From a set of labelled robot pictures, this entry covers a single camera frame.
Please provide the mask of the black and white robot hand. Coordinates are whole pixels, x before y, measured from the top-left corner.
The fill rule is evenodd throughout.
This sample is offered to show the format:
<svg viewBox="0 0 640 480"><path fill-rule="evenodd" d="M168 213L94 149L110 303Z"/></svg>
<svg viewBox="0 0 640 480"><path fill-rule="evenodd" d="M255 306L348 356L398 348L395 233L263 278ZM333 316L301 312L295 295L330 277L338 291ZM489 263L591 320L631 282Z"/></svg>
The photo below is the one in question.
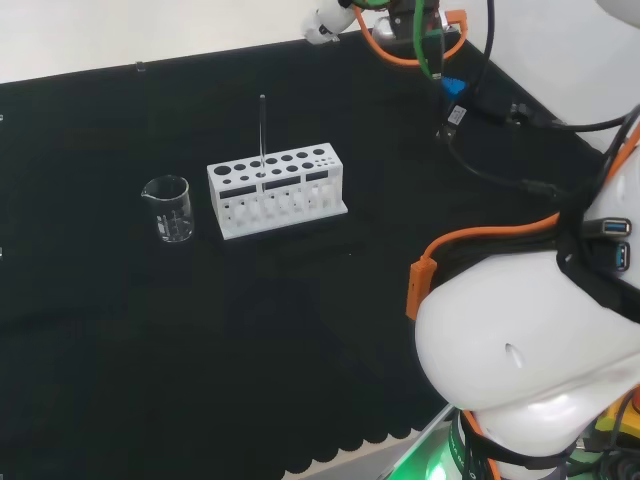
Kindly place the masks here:
<svg viewBox="0 0 640 480"><path fill-rule="evenodd" d="M303 22L303 37L312 45L338 41L338 36L355 21L351 0L321 1Z"/></svg>

